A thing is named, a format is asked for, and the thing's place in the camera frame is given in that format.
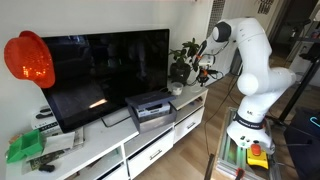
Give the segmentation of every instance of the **potted plant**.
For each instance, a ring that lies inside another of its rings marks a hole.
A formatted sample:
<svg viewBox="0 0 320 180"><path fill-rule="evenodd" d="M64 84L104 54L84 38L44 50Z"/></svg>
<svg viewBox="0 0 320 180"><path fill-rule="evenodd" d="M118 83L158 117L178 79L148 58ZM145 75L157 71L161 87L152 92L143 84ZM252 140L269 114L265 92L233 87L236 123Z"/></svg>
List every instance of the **potted plant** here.
<svg viewBox="0 0 320 180"><path fill-rule="evenodd" d="M200 46L195 42L195 38L182 43L182 46L181 50L170 49L169 55L173 55L175 60L175 63L170 66L170 75L172 82L180 82L185 85L191 72L189 63L192 63L192 58L196 55Z"/></svg>

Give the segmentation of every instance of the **flat screen tv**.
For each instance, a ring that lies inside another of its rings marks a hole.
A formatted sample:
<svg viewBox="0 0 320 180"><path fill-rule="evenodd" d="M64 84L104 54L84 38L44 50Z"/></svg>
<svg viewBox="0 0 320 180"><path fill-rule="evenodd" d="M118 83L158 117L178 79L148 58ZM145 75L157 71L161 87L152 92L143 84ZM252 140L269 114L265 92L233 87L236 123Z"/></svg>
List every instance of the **flat screen tv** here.
<svg viewBox="0 0 320 180"><path fill-rule="evenodd" d="M56 82L42 89L63 132L167 87L169 30L43 37Z"/></svg>

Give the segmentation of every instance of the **green box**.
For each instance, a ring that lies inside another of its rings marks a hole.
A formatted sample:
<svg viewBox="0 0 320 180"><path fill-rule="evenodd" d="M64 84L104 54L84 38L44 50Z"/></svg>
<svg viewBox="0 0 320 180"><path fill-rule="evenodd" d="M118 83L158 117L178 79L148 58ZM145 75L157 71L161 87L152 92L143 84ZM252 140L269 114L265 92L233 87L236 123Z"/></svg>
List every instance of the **green box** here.
<svg viewBox="0 0 320 180"><path fill-rule="evenodd" d="M12 163L23 159L26 155L21 151L22 137L19 137L9 147L7 163Z"/></svg>
<svg viewBox="0 0 320 180"><path fill-rule="evenodd" d="M21 150L27 156L43 150L43 140L39 129L28 132L22 136Z"/></svg>

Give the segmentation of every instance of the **white tv cabinet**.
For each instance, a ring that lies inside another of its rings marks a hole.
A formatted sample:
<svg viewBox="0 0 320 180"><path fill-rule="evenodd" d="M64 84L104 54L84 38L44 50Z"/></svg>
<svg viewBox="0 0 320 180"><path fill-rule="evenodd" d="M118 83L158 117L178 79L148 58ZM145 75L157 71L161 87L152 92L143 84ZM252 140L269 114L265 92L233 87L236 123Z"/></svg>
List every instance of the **white tv cabinet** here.
<svg viewBox="0 0 320 180"><path fill-rule="evenodd" d="M84 128L83 148L49 163L55 165L54 172L24 174L21 161L7 165L6 179L66 179L77 172L80 175L74 179L134 179L200 124L207 92L184 87L171 102L177 109L176 121L143 134L131 118L110 128L96 121Z"/></svg>

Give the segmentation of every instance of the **robotic arm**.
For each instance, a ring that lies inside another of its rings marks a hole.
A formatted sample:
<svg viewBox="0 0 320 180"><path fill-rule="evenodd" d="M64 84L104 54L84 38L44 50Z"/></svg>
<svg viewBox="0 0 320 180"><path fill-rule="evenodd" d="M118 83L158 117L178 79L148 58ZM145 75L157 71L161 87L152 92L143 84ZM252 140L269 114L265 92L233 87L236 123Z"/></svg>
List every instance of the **robotic arm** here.
<svg viewBox="0 0 320 180"><path fill-rule="evenodd" d="M271 137L263 128L263 120L272 104L295 81L295 74L286 68L270 68L272 52L269 41L259 22L254 18L237 18L220 21L205 40L194 58L193 68L201 66L201 56L208 50L223 47L225 42L236 41L243 69L237 85L246 95L238 108L233 122L228 126L228 135L239 147L249 148L258 143L268 154L274 152Z"/></svg>

